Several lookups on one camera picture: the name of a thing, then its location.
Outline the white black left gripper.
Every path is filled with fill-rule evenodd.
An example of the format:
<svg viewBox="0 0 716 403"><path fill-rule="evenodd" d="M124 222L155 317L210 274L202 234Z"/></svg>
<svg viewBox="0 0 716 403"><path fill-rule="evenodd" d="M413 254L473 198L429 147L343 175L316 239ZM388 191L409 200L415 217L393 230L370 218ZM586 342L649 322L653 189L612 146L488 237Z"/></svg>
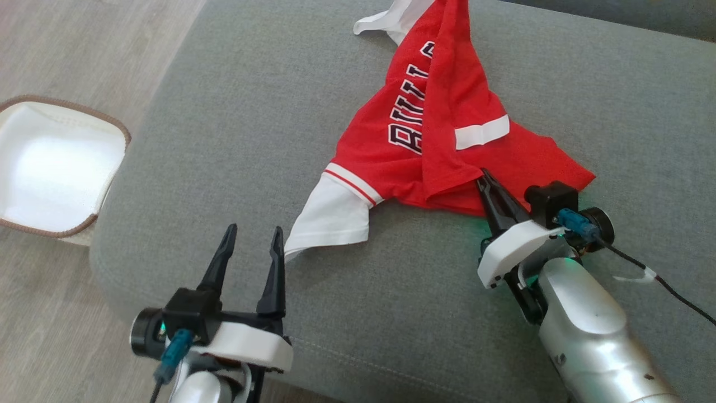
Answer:
<svg viewBox="0 0 716 403"><path fill-rule="evenodd" d="M222 294L238 227L230 224L197 290ZM283 319L286 314L284 233L277 226L270 247L271 266L256 313ZM294 350L281 332L224 322L207 346L192 348L192 403L260 403L267 372L291 370Z"/></svg>

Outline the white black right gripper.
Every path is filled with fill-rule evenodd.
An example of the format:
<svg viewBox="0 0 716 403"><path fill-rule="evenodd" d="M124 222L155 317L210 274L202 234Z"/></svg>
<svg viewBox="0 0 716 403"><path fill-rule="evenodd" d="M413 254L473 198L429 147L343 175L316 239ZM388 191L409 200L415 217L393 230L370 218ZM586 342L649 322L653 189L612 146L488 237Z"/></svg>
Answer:
<svg viewBox="0 0 716 403"><path fill-rule="evenodd" d="M499 236L483 243L478 278L488 290L506 285L526 321L539 325L547 311L539 275L548 260L566 256L566 230L529 221L529 212L489 172L484 168L476 186L491 234Z"/></svg>

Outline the red white basketball jersey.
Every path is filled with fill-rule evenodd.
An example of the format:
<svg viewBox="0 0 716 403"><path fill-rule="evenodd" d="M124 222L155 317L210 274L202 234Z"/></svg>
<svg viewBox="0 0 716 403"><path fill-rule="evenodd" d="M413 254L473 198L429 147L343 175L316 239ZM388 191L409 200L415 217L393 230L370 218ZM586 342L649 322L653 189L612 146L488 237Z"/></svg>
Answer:
<svg viewBox="0 0 716 403"><path fill-rule="evenodd" d="M515 196L594 180L552 138L508 116L472 43L468 0L394 0L355 23L364 31L386 32L397 49L294 222L285 258L365 242L369 209L389 199L485 217L475 185L483 170Z"/></svg>

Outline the grey sofa seat cushion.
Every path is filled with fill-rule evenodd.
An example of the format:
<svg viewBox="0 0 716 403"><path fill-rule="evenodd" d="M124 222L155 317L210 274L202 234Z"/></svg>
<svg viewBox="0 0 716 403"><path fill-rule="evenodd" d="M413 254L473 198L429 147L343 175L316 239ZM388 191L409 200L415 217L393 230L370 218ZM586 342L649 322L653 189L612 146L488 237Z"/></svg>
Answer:
<svg viewBox="0 0 716 403"><path fill-rule="evenodd" d="M223 290L255 308L289 231L395 51L356 36L391 0L210 0L133 135L89 253L126 321L195 287L238 225ZM596 174L615 245L716 318L716 43L470 0L510 117ZM565 403L536 327L477 276L480 219L384 202L369 240L288 263L282 381L352 403Z"/></svg>

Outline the white laundry basket brown rim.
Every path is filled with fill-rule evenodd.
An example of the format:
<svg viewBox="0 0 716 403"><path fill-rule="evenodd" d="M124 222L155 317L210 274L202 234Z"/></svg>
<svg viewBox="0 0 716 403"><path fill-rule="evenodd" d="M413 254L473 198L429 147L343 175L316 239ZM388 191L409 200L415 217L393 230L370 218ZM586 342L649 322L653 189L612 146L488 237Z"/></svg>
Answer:
<svg viewBox="0 0 716 403"><path fill-rule="evenodd" d="M0 103L0 227L91 245L131 140L119 120L77 103Z"/></svg>

